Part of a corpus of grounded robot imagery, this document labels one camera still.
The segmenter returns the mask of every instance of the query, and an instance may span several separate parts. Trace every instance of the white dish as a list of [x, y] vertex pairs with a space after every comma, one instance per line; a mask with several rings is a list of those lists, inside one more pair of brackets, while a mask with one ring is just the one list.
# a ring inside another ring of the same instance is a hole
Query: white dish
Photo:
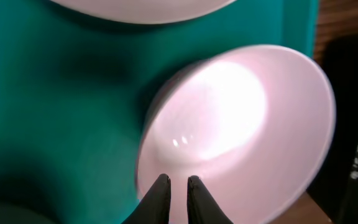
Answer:
[[274, 45], [219, 55], [180, 72], [152, 103], [139, 197], [168, 174], [170, 221], [187, 223], [187, 178], [198, 175], [232, 222], [267, 223], [317, 174], [335, 114], [331, 85], [307, 56]]
[[62, 6], [112, 21], [164, 24], [194, 19], [235, 0], [52, 0]]

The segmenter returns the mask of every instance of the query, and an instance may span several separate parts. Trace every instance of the bowl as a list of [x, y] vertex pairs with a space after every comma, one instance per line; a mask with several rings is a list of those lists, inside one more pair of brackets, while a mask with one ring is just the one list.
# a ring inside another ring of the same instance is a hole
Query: bowl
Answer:
[[177, 73], [150, 106], [139, 150], [139, 198], [160, 174], [170, 221], [187, 223], [187, 178], [198, 175], [234, 223], [267, 223], [307, 188], [335, 125], [329, 81], [281, 46], [235, 49]]
[[194, 19], [235, 0], [52, 0], [91, 16], [133, 24], [165, 24]]

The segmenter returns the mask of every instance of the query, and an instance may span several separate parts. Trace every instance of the white bowl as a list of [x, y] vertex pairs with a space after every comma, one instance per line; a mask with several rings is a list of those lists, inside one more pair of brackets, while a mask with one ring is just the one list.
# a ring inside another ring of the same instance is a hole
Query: white bowl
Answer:
[[307, 188], [335, 124], [326, 75], [307, 56], [257, 45], [180, 72], [150, 107], [140, 146], [141, 198], [172, 182], [170, 221], [187, 223], [187, 178], [198, 175], [234, 223], [267, 223]]
[[52, 0], [92, 16], [133, 24], [164, 24], [194, 19], [235, 0]]

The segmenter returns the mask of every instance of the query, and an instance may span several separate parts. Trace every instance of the green cloth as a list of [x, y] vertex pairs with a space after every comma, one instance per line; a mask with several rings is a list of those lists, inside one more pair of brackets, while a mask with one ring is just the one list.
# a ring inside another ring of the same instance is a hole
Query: green cloth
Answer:
[[244, 45], [310, 55], [316, 2], [238, 0], [192, 21], [135, 26], [0, 0], [0, 184], [33, 182], [63, 223], [120, 223], [138, 203], [142, 119], [160, 84]]

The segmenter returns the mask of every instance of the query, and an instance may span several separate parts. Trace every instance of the plate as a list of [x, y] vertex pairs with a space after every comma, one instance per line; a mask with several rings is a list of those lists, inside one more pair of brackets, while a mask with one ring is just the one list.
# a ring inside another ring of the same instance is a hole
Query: plate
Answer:
[[165, 24], [194, 19], [235, 0], [52, 0], [91, 16], [133, 24]]

